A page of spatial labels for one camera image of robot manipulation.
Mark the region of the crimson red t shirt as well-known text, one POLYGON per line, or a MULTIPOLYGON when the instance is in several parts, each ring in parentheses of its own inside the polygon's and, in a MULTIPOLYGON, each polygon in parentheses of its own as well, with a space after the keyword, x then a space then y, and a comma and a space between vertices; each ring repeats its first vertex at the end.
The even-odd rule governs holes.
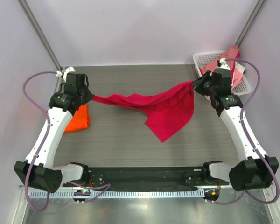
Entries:
POLYGON ((180 131, 194 114, 194 88, 191 84, 187 81, 154 96, 113 94, 94 96, 92 100, 143 112, 147 115, 145 125, 161 142, 165 142, 180 131))

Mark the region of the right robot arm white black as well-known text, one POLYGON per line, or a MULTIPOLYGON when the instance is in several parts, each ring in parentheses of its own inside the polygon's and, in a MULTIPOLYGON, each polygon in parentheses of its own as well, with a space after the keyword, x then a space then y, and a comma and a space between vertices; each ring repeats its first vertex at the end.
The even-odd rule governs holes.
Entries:
POLYGON ((273 182, 279 162, 269 157, 258 143, 243 111, 243 103, 238 95, 231 92, 231 72, 217 68, 207 71, 191 84, 194 90, 210 98, 211 106, 226 125, 235 144, 239 163, 236 166, 220 161, 204 163, 201 179, 205 184, 213 184, 217 179, 229 182, 236 191, 264 189, 273 182))

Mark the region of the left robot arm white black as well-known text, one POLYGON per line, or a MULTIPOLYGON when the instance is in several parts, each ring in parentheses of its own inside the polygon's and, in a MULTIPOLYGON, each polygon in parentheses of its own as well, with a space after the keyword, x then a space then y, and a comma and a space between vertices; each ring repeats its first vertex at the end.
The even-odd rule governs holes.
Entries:
POLYGON ((94 95, 89 90, 88 77, 75 72, 56 73, 63 80, 60 90, 54 93, 45 109, 46 121, 32 150, 24 161, 17 161, 14 171, 26 187, 49 193, 56 192, 65 183, 75 181, 79 186, 89 183, 86 166, 71 163, 53 167, 61 137, 75 112, 90 102, 94 95))

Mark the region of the light pink t shirt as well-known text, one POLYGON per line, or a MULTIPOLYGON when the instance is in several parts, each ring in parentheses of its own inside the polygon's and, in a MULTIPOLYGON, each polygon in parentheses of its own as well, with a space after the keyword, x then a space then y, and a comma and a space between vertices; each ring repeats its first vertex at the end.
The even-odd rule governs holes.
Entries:
POLYGON ((234 69, 233 75, 232 75, 232 87, 231 89, 233 90, 237 85, 239 85, 242 81, 244 74, 242 74, 240 71, 237 69, 234 69))

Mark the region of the folded orange t shirt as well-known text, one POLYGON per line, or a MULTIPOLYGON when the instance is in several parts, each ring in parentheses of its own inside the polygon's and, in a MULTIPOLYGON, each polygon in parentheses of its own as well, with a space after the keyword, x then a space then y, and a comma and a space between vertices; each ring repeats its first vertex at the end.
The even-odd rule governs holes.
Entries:
POLYGON ((88 114, 88 105, 82 105, 73 115, 63 133, 77 132, 87 129, 91 122, 91 115, 88 114))

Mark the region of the white plastic basket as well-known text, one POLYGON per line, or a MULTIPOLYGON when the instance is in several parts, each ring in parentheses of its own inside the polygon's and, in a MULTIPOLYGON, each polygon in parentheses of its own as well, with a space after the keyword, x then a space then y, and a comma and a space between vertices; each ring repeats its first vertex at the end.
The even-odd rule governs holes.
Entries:
MULTIPOLYGON (((218 59, 224 52, 225 50, 216 50, 216 51, 195 53, 193 55, 193 61, 194 61, 195 70, 198 75, 198 78, 200 78, 204 74, 201 72, 200 69, 202 67, 205 67, 211 61, 218 59)), ((231 92, 237 94, 238 96, 249 94, 251 92, 250 84, 248 83, 248 80, 246 79, 245 75, 243 75, 239 84, 235 86, 231 90, 231 92)))

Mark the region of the salmon pink t shirt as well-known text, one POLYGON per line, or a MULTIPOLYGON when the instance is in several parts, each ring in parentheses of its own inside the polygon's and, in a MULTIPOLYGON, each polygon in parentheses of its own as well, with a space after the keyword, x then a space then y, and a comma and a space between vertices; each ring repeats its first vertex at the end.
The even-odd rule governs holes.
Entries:
POLYGON ((220 56, 216 56, 213 60, 209 61, 205 66, 200 66, 199 70, 202 75, 205 74, 207 71, 213 71, 217 68, 217 61, 219 59, 225 58, 225 59, 231 59, 231 58, 239 58, 239 46, 238 45, 232 45, 227 51, 222 53, 220 56))

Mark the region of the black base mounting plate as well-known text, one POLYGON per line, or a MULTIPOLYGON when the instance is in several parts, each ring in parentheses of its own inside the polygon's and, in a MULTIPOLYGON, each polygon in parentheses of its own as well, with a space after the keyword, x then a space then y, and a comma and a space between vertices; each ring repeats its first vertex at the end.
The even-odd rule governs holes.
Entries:
POLYGON ((206 169, 194 167, 92 167, 85 169, 80 179, 82 183, 91 183, 93 187, 105 183, 112 187, 164 184, 182 186, 228 185, 224 180, 210 177, 206 169))

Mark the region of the left aluminium frame post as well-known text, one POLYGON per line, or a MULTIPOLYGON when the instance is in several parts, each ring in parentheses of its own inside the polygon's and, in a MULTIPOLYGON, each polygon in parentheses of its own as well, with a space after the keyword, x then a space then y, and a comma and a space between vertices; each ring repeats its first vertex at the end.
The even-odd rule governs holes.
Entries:
POLYGON ((22 8, 24 14, 26 15, 26 17, 28 18, 30 24, 32 25, 34 31, 36 32, 40 42, 42 43, 43 47, 45 48, 47 54, 49 55, 51 61, 54 64, 54 66, 57 68, 57 70, 61 71, 62 66, 59 63, 53 49, 51 48, 45 34, 43 33, 36 17, 34 16, 30 6, 28 5, 27 1, 26 0, 17 0, 17 2, 21 6, 21 8, 22 8))

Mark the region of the aluminium frame post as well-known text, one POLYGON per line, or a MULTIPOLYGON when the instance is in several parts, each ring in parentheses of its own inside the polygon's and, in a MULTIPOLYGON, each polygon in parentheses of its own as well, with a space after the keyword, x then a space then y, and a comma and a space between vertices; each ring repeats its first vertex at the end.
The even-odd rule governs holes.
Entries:
POLYGON ((235 42, 235 45, 238 45, 240 47, 241 44, 244 42, 245 38, 248 36, 250 30, 252 29, 256 19, 260 15, 260 13, 263 10, 263 8, 265 7, 266 3, 267 3, 267 0, 258 0, 256 2, 252 12, 250 13, 245 25, 243 26, 243 28, 235 42))
POLYGON ((62 66, 59 63, 53 49, 51 48, 45 34, 43 33, 36 17, 34 16, 30 6, 28 5, 27 1, 26 0, 17 0, 17 2, 21 6, 21 8, 22 8, 24 14, 26 15, 26 17, 28 18, 30 24, 32 25, 34 31, 36 32, 40 42, 42 43, 43 47, 45 48, 47 54, 49 55, 51 61, 54 64, 54 66, 57 68, 57 70, 61 71, 62 66))

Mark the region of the right aluminium frame post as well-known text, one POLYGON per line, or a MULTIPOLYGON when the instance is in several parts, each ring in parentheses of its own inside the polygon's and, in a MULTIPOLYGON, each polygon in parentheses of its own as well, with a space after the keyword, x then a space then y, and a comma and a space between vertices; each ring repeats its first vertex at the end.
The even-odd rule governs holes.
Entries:
POLYGON ((267 0, 258 0, 256 2, 252 12, 250 13, 245 25, 243 26, 243 28, 235 42, 235 45, 238 45, 240 47, 241 44, 244 42, 245 38, 248 36, 250 30, 252 29, 256 19, 260 15, 260 13, 263 10, 263 8, 265 7, 266 3, 267 3, 267 0))

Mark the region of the aluminium front rail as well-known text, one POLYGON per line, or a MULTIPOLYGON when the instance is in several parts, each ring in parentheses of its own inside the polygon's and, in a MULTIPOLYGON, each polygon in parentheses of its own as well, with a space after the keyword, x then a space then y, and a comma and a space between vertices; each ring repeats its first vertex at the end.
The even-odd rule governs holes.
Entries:
POLYGON ((253 180, 251 183, 245 185, 239 185, 236 183, 227 183, 223 180, 218 181, 217 179, 205 182, 204 180, 182 180, 182 179, 168 179, 168 180, 148 180, 148 179, 137 179, 137 180, 120 180, 120 179, 103 179, 103 181, 92 180, 92 187, 100 187, 104 184, 110 183, 110 191, 182 191, 182 190, 195 190, 197 188, 218 188, 221 187, 231 187, 235 191, 243 190, 255 190, 255 189, 265 189, 270 187, 271 182, 261 182, 260 180, 253 180))

